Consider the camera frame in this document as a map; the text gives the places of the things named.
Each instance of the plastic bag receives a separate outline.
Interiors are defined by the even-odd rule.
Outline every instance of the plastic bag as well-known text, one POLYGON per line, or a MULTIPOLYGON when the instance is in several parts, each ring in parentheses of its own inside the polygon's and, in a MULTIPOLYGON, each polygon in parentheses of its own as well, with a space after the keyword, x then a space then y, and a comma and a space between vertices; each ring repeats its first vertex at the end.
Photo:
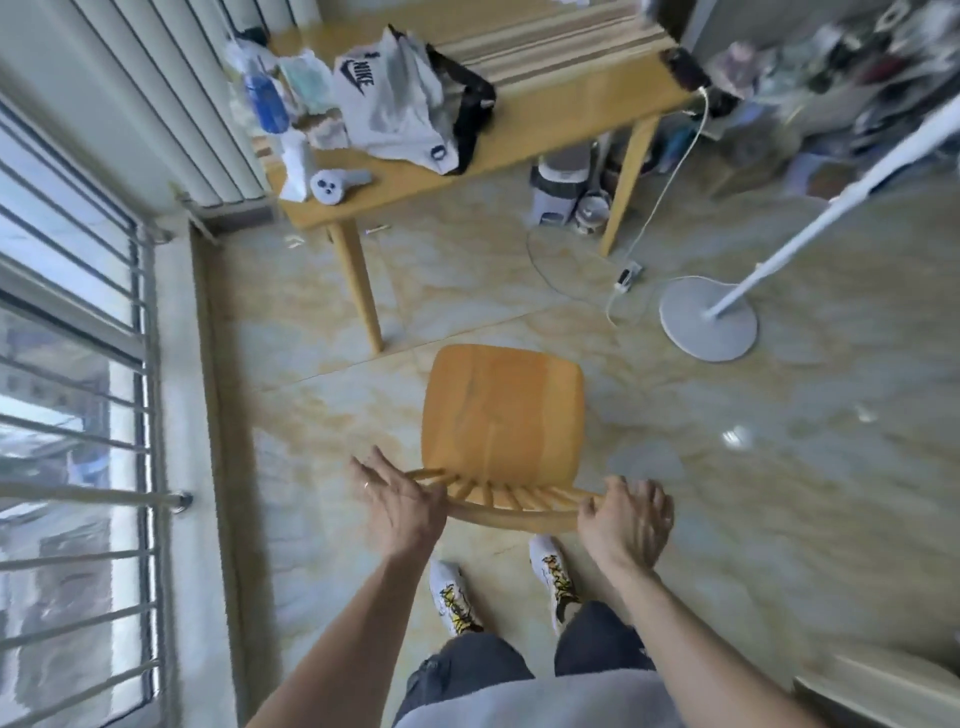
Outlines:
POLYGON ((327 113, 336 109, 333 97, 333 73, 326 63, 307 49, 299 56, 277 59, 283 78, 307 113, 327 113))

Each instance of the sneaker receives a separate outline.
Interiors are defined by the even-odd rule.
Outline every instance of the sneaker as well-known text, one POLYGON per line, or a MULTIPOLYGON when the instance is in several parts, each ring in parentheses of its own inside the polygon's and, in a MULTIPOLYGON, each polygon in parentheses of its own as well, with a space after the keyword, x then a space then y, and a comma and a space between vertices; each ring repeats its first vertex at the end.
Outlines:
POLYGON ((550 591, 550 618, 554 632, 559 635, 576 612, 568 607, 580 604, 580 597, 573 589, 573 580, 557 542, 544 535, 530 539, 530 566, 550 591))
POLYGON ((447 630, 453 637, 464 632, 483 632, 464 589, 464 576, 456 564, 430 561, 430 593, 447 630))

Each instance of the plug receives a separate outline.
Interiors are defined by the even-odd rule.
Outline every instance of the plug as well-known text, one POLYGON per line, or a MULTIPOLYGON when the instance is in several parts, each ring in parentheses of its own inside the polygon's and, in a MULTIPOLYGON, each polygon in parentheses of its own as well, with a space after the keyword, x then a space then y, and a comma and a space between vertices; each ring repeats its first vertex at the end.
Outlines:
POLYGON ((635 260, 629 261, 627 267, 617 277, 616 283, 613 284, 613 290, 617 293, 626 293, 634 287, 634 283, 641 273, 643 273, 643 266, 635 260))

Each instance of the white cable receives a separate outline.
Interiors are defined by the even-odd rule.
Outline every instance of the white cable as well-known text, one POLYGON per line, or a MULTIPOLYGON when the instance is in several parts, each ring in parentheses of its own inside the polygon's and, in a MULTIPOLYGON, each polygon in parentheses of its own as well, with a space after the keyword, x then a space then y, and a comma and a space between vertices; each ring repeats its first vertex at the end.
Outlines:
POLYGON ((693 141, 691 141, 690 146, 686 148, 684 155, 680 157, 680 161, 677 163, 677 166, 673 168, 673 174, 671 174, 670 179, 666 181, 666 186, 663 188, 663 191, 660 193, 660 196, 654 203, 654 208, 650 211, 650 216, 647 218, 647 221, 643 223, 643 227, 640 228, 640 232, 634 238, 634 242, 630 244, 630 247, 627 249, 627 253, 623 256, 624 260, 627 260, 630 257, 630 254, 634 251, 636 244, 640 242, 640 238, 643 237, 645 232, 647 232, 647 226, 650 225, 650 221, 653 220, 654 215, 657 214, 657 209, 660 207, 660 203, 663 201, 666 191, 670 189, 673 179, 677 176, 677 173, 680 172, 680 168, 684 166, 684 162, 686 161, 686 158, 689 157, 690 152, 693 151, 693 146, 697 143, 697 139, 699 139, 701 134, 704 132, 704 127, 707 125, 707 120, 710 116, 710 99, 707 96, 707 90, 703 86, 700 86, 700 88, 697 90, 700 91, 700 95, 704 97, 704 118, 700 122, 700 129, 697 130, 696 135, 693 137, 693 141))
MULTIPOLYGON (((636 244, 640 242, 640 238, 643 237, 643 234, 645 232, 647 232, 647 226, 650 225, 650 221, 653 220, 654 215, 657 214, 657 210, 660 207, 660 203, 663 201, 663 198, 666 196, 666 191, 670 189, 670 185, 673 184, 674 178, 677 176, 677 173, 680 172, 680 168, 684 166, 684 162, 686 161, 686 158, 689 156, 690 152, 693 151, 693 147, 697 143, 697 139, 701 137, 701 135, 704 132, 704 127, 707 125, 707 121, 710 116, 710 99, 709 99, 709 96, 707 96, 707 89, 704 86, 700 86, 700 88, 698 88, 697 90, 700 92, 700 95, 704 97, 704 118, 700 122, 700 128, 697 130, 697 133, 694 135, 693 141, 690 142, 690 146, 686 148, 684 155, 680 157, 680 161, 677 162, 677 166, 673 168, 673 172, 670 174, 670 179, 666 181, 666 185, 663 187, 663 190, 660 192, 660 196, 657 198, 657 201, 654 203, 654 208, 650 210, 650 215, 647 217, 646 222, 643 223, 643 227, 640 228, 640 232, 634 238, 634 242, 630 244, 630 247, 627 249, 627 253, 624 254, 623 256, 624 261, 627 261, 630 259, 630 255, 634 251, 636 244)), ((613 321, 613 318, 611 316, 613 303, 616 301, 618 297, 622 296, 624 293, 625 291, 619 291, 614 287, 613 293, 611 293, 610 298, 607 300, 607 308, 606 308, 607 321, 610 322, 613 328, 617 328, 616 323, 613 321)))

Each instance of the tiled floor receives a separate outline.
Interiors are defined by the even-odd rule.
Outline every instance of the tiled floor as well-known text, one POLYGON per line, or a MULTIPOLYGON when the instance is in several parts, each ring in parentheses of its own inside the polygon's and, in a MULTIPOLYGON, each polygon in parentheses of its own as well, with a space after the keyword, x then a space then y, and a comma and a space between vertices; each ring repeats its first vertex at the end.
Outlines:
MULTIPOLYGON (((254 702, 309 648, 374 565, 343 463, 379 444, 420 464, 433 356, 450 342, 580 363, 588 416, 578 484, 655 477, 678 523, 664 580, 787 683, 829 639, 948 661, 960 622, 960 209, 948 176, 912 182, 837 224, 751 299, 756 349, 698 362, 660 330, 662 283, 737 280, 820 204, 777 190, 703 200, 684 170, 635 257, 644 282, 603 305, 616 269, 595 243, 536 230, 523 170, 386 210, 361 227, 387 351, 371 358, 329 246, 282 226, 233 235, 211 265, 230 518, 254 702)), ((641 183, 649 207, 656 189, 641 183)), ((636 221, 631 223, 636 229, 636 221)), ((602 577, 564 544, 586 591, 602 577)), ((542 587, 511 532, 451 522, 483 616, 550 672, 542 587)), ((387 720, 445 639, 420 584, 387 720)))

